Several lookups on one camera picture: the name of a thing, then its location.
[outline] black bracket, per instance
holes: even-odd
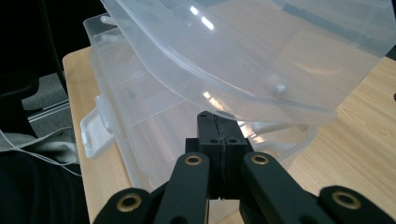
[[[197,117],[170,180],[148,193],[125,189],[107,202],[101,223],[207,223],[210,199],[236,199],[245,223],[396,223],[358,192],[339,186],[316,197],[272,156],[254,152],[235,120]]]

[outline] gray carpet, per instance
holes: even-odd
[[[38,92],[22,100],[25,110],[35,110],[67,100],[67,95],[56,74],[41,77],[39,80]],[[32,121],[31,125],[38,137],[45,136],[63,127],[72,127],[70,107],[67,106],[44,118]]]

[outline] transparent plastic container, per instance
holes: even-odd
[[[148,191],[169,179],[204,110],[236,118],[256,151],[287,168],[396,44],[390,1],[102,2],[108,14],[84,21],[95,120]],[[87,148],[95,133],[83,134]],[[229,203],[211,202],[212,222]]]

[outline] plastic lid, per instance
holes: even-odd
[[[105,126],[97,107],[81,120],[81,141],[88,158],[98,158],[114,144],[114,135]]]
[[[320,124],[396,44],[390,0],[103,0],[147,69],[203,110]]]

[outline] wooden table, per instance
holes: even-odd
[[[79,123],[99,94],[89,48],[64,57],[64,71],[91,221],[107,200],[131,187],[117,146],[87,159]],[[341,185],[360,192],[396,218],[396,62],[384,58],[338,107],[338,117],[318,129],[317,138],[289,168],[306,190]],[[243,223],[234,213],[221,223]]]

